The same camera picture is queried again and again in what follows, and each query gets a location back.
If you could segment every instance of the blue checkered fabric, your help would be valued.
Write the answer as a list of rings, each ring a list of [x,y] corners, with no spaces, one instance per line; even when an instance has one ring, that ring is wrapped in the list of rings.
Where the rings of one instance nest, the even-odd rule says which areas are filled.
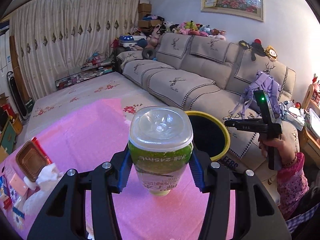
[[[298,225],[310,220],[312,218],[312,216],[315,214],[315,212],[319,206],[320,206],[320,203],[315,205],[313,208],[311,208],[307,212],[287,220],[285,223],[287,224],[289,232],[292,234],[295,231],[295,229],[298,227]]]

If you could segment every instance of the pink sleeve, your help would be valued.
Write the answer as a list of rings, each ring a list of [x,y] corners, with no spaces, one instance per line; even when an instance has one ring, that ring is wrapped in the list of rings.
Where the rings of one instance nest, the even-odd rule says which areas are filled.
[[[289,168],[282,168],[277,174],[281,203],[279,209],[285,220],[289,219],[300,199],[309,190],[308,181],[303,172],[303,164],[303,153],[297,153],[297,162]]]

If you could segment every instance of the curtain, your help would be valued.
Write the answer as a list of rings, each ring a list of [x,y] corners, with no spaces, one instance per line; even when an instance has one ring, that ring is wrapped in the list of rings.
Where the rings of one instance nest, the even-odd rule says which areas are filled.
[[[113,40],[132,32],[139,0],[32,0],[12,14],[18,62],[29,94],[56,91],[95,51],[109,55]]]

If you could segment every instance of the sofa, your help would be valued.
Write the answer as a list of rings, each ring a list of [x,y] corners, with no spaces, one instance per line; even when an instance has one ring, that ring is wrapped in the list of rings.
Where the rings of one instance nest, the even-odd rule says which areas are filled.
[[[231,116],[230,112],[239,102],[240,94],[255,80],[258,70],[270,74],[281,85],[279,102],[291,100],[296,79],[295,72],[278,61],[259,55],[252,61],[249,49],[210,37],[165,33],[156,47],[156,61],[143,59],[141,51],[122,52],[118,58],[123,62],[122,75],[167,105],[203,111],[222,122],[241,118],[238,114]],[[250,108],[245,112],[246,118],[257,115]],[[296,128],[288,122],[283,122],[283,127],[298,152]],[[239,172],[250,168],[270,185],[276,171],[268,169],[261,155],[259,135],[233,128],[228,131],[230,148],[220,161]]]

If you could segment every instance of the backpack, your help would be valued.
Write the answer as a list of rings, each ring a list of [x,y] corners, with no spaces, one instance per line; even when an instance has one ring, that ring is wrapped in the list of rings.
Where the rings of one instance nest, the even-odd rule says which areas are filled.
[[[238,107],[242,105],[242,109],[238,112],[245,118],[244,113],[250,107],[252,110],[260,113],[260,108],[257,105],[256,100],[253,98],[253,92],[255,90],[265,90],[268,95],[272,105],[272,110],[274,114],[280,114],[280,108],[278,103],[278,96],[280,95],[281,86],[271,77],[270,75],[264,73],[263,71],[258,71],[256,74],[256,80],[247,87],[243,94],[240,96],[240,101],[230,113],[233,116]]]

